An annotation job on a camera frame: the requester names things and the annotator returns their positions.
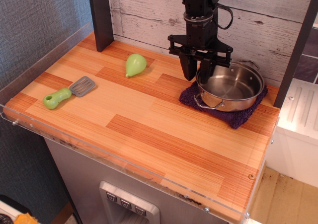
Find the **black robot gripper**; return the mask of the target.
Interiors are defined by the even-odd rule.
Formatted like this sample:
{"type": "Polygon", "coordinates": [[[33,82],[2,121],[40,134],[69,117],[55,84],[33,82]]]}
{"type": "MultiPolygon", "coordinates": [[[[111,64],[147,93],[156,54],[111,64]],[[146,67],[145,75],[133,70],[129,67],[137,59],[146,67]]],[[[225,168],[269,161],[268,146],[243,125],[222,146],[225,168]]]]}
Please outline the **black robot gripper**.
{"type": "Polygon", "coordinates": [[[200,64],[200,81],[206,84],[213,75],[215,66],[229,68],[232,65],[231,53],[233,48],[218,37],[218,26],[214,21],[189,22],[186,21],[185,35],[169,35],[169,53],[178,55],[184,77],[192,80],[200,64]]]}

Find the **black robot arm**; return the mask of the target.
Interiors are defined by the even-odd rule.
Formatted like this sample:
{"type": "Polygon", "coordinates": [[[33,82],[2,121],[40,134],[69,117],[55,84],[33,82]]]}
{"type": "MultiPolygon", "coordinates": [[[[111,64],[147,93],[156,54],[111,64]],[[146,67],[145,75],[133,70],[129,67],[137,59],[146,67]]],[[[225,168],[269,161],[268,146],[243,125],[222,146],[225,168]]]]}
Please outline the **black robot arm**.
{"type": "Polygon", "coordinates": [[[232,10],[219,0],[182,0],[185,5],[185,35],[169,35],[169,53],[177,55],[184,77],[192,80],[196,73],[206,84],[216,66],[229,68],[232,65],[233,48],[218,39],[220,9],[233,14],[232,10]]]}

